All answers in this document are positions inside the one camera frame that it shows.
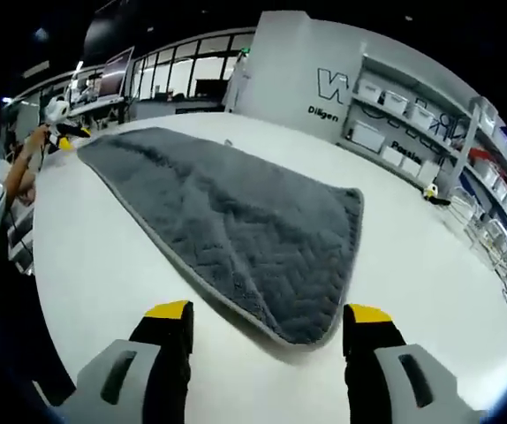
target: table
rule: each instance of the table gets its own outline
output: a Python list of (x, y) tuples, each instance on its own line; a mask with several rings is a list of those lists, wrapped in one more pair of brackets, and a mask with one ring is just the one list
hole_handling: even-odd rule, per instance
[[(457, 378), (459, 395), (490, 407), (507, 386), (507, 305), (501, 282), (386, 170), (302, 132), (225, 113), (131, 122), (224, 143), (326, 184), (358, 187), (363, 231), (347, 301), (391, 315)], [(168, 263), (104, 183), (60, 152), (37, 181), (34, 265), (40, 301), (72, 379), (162, 302), (195, 308), (186, 420), (349, 422), (341, 328), (320, 349), (287, 352), (226, 321)]]

